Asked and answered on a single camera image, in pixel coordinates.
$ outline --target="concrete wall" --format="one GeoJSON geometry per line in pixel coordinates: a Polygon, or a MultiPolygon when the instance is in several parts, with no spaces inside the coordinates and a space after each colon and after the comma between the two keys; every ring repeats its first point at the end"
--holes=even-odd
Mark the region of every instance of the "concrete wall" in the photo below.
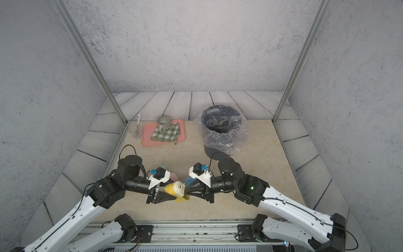
{"type": "Polygon", "coordinates": [[[403,2],[333,1],[291,103],[374,251],[403,236],[403,2]]]}
{"type": "Polygon", "coordinates": [[[105,95],[49,0],[0,2],[0,250],[10,251],[105,95]]]}
{"type": "Polygon", "coordinates": [[[320,0],[65,0],[113,92],[283,90],[320,0]]]}

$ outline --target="wire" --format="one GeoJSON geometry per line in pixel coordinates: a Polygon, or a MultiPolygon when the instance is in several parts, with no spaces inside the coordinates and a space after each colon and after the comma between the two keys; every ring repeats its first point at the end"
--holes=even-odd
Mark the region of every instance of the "wire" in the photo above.
{"type": "Polygon", "coordinates": [[[137,251],[137,249],[138,249],[139,246],[140,246],[140,234],[137,233],[136,237],[137,237],[137,243],[136,243],[136,245],[134,245],[134,247],[132,247],[131,249],[127,250],[126,252],[136,252],[136,251],[137,251]]]}
{"type": "Polygon", "coordinates": [[[211,155],[211,157],[210,157],[210,164],[208,165],[208,169],[210,170],[211,175],[213,176],[213,179],[216,179],[216,178],[214,177],[213,171],[211,170],[211,160],[213,159],[213,156],[214,156],[215,154],[217,154],[217,153],[224,153],[225,155],[227,155],[228,158],[230,158],[227,153],[222,152],[222,151],[215,152],[214,154],[211,155]]]}
{"type": "Polygon", "coordinates": [[[75,215],[75,213],[77,213],[78,209],[79,209],[79,208],[80,208],[80,206],[81,206],[81,203],[83,202],[83,198],[84,198],[84,195],[85,195],[85,190],[87,189],[87,186],[89,186],[89,185],[93,185],[93,184],[95,184],[95,183],[96,183],[96,182],[91,183],[91,184],[88,184],[88,185],[86,185],[86,186],[84,187],[83,196],[81,197],[80,204],[78,205],[78,207],[77,207],[76,211],[74,211],[74,213],[72,214],[73,216],[75,215]]]}
{"type": "Polygon", "coordinates": [[[104,228],[104,225],[105,225],[105,223],[107,223],[107,222],[111,223],[111,221],[105,221],[105,222],[102,224],[101,228],[104,228]]]}
{"type": "MultiPolygon", "coordinates": [[[[278,201],[281,201],[281,202],[284,203],[283,200],[276,199],[276,198],[264,198],[264,199],[262,199],[262,201],[264,201],[264,200],[278,200],[278,201]]],[[[320,221],[321,224],[325,224],[325,225],[328,225],[328,226],[335,227],[335,228],[338,228],[338,229],[341,229],[341,230],[346,231],[347,233],[349,233],[349,234],[354,238],[355,243],[357,244],[357,246],[356,246],[355,248],[344,249],[344,250],[356,250],[356,249],[358,249],[358,242],[357,242],[357,239],[354,237],[354,235],[353,235],[352,233],[350,233],[350,232],[347,231],[346,229],[344,229],[344,228],[342,228],[342,227],[334,226],[334,225],[332,225],[332,224],[328,224],[328,223],[322,222],[318,217],[316,217],[315,215],[311,214],[311,213],[308,212],[307,210],[305,210],[305,209],[303,209],[303,208],[300,208],[299,206],[296,206],[296,205],[294,205],[294,204],[292,204],[292,203],[289,203],[289,202],[285,202],[285,203],[287,203],[287,204],[289,204],[289,205],[292,205],[293,207],[296,207],[296,208],[298,208],[298,209],[304,211],[305,213],[308,213],[309,215],[313,216],[316,220],[320,221]]]]}
{"type": "Polygon", "coordinates": [[[255,240],[254,237],[253,237],[253,238],[250,238],[250,239],[243,239],[243,240],[240,240],[240,239],[237,239],[238,236],[240,236],[240,235],[239,235],[239,234],[236,234],[236,235],[235,235],[235,240],[237,240],[237,241],[239,241],[239,242],[251,242],[251,241],[254,241],[254,240],[255,240]]]}
{"type": "MultiPolygon", "coordinates": [[[[94,182],[94,183],[91,183],[91,184],[88,184],[88,185],[86,185],[85,186],[85,188],[84,188],[84,192],[83,192],[83,196],[81,197],[81,200],[80,200],[80,204],[78,205],[78,207],[77,207],[77,209],[76,209],[76,211],[74,211],[74,213],[72,214],[72,216],[73,216],[73,218],[74,218],[74,215],[75,215],[75,213],[77,213],[77,211],[78,211],[78,209],[80,208],[80,206],[81,206],[81,203],[83,202],[83,198],[84,198],[84,195],[85,195],[85,190],[87,189],[87,186],[89,186],[89,185],[93,185],[93,184],[95,184],[96,182],[94,182]]],[[[49,239],[49,237],[51,237],[56,231],[58,231],[59,230],[59,228],[61,228],[64,224],[66,224],[66,222],[67,221],[69,221],[70,220],[70,218],[69,219],[67,219],[65,222],[63,222],[63,224],[62,225],[60,225],[58,228],[56,228],[56,230],[55,231],[53,231],[48,237],[46,237],[46,239],[44,239],[39,245],[38,245],[38,247],[36,247],[35,248],[35,250],[37,250],[47,239],[49,239]]]]}
{"type": "MultiPolygon", "coordinates": [[[[120,155],[122,154],[122,151],[125,149],[126,146],[131,146],[131,147],[133,147],[133,145],[131,145],[131,144],[127,144],[127,145],[123,146],[122,150],[121,150],[120,153],[119,153],[119,159],[120,159],[120,155]]],[[[133,149],[134,149],[134,154],[136,154],[136,156],[137,156],[136,148],[133,147],[133,149]]]]}

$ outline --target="trash bin liner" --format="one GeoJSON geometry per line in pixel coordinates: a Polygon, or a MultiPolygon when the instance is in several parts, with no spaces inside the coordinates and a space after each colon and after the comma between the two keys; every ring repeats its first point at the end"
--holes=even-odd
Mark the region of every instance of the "trash bin liner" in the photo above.
{"type": "MultiPolygon", "coordinates": [[[[204,150],[211,157],[216,152],[233,155],[248,139],[247,119],[233,107],[214,105],[204,110],[195,122],[203,138],[204,150]]],[[[217,153],[213,159],[226,157],[217,153]]]]}

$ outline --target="pink object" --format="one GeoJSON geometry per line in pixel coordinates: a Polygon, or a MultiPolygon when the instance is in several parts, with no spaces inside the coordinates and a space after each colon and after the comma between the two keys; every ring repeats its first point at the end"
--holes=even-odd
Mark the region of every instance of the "pink object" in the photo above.
{"type": "MultiPolygon", "coordinates": [[[[186,132],[185,132],[185,122],[182,119],[175,119],[171,120],[172,123],[179,123],[179,129],[181,130],[181,134],[178,136],[178,142],[181,142],[186,139],[186,132]]],[[[151,140],[151,136],[154,133],[155,129],[157,128],[157,123],[146,123],[143,126],[143,140],[142,144],[144,146],[153,146],[158,144],[168,144],[173,142],[160,142],[151,140]]]]}
{"type": "Polygon", "coordinates": [[[178,176],[176,176],[175,173],[171,173],[171,175],[169,176],[169,178],[172,179],[174,182],[176,182],[176,181],[179,180],[178,176]]]}

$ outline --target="pink tray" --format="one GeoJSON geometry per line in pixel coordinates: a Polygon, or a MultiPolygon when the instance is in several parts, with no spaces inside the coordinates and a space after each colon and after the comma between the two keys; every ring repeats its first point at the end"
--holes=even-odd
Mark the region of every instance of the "pink tray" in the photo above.
{"type": "MultiPolygon", "coordinates": [[[[172,123],[179,123],[179,129],[181,130],[181,134],[178,136],[178,142],[181,142],[186,139],[186,132],[185,132],[185,122],[182,119],[175,119],[171,120],[172,123]]],[[[168,144],[173,142],[160,142],[151,140],[151,136],[154,133],[155,129],[157,128],[157,123],[146,123],[143,127],[143,140],[142,144],[144,146],[152,146],[158,144],[168,144]]]]}

